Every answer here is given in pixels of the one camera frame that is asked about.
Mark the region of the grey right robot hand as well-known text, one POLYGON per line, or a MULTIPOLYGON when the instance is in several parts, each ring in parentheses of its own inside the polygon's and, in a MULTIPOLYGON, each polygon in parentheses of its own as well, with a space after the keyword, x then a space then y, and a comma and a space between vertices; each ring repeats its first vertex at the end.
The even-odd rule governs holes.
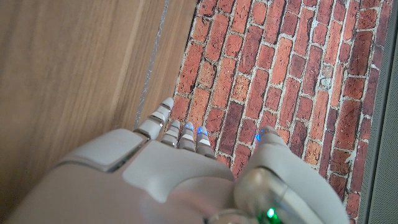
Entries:
POLYGON ((165 99, 135 130, 115 129, 65 156, 9 223, 348 223, 333 188, 264 126, 239 177, 208 132, 173 121, 165 99))

